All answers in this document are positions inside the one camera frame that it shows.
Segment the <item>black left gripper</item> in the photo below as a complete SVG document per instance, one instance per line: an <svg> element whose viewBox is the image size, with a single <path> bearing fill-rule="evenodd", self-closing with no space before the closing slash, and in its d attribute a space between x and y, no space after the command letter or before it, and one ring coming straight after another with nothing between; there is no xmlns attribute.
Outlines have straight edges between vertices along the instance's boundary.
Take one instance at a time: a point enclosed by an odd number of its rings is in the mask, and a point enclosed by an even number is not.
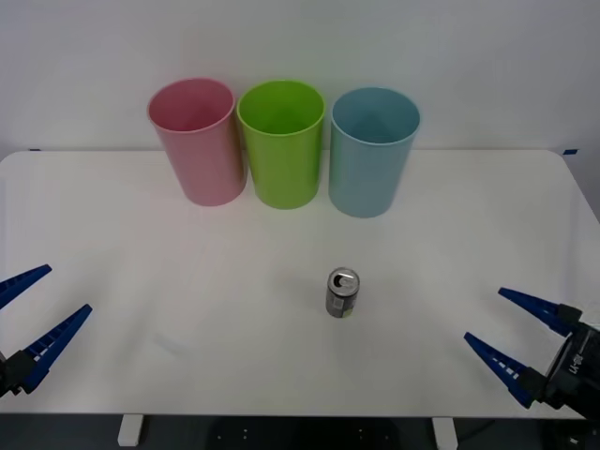
<svg viewBox="0 0 600 450"><path fill-rule="evenodd" d="M51 271L52 268L44 264L1 281L0 308L4 308ZM92 311L92 307L86 304L25 349L9 358L0 353L0 397L8 392L18 395L35 391Z"/></svg>

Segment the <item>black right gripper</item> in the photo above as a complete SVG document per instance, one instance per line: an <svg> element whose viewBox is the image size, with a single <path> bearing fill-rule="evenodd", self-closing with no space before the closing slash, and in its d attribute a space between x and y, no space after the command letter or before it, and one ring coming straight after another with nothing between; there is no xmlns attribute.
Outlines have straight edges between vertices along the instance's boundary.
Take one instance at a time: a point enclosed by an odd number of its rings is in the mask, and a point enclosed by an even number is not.
<svg viewBox="0 0 600 450"><path fill-rule="evenodd" d="M498 294L565 338L546 377L471 333L464 335L468 345L522 407L529 409L535 401L555 410L567 406L585 419L598 420L599 330L580 322L582 311L576 307L508 288L500 288Z"/></svg>

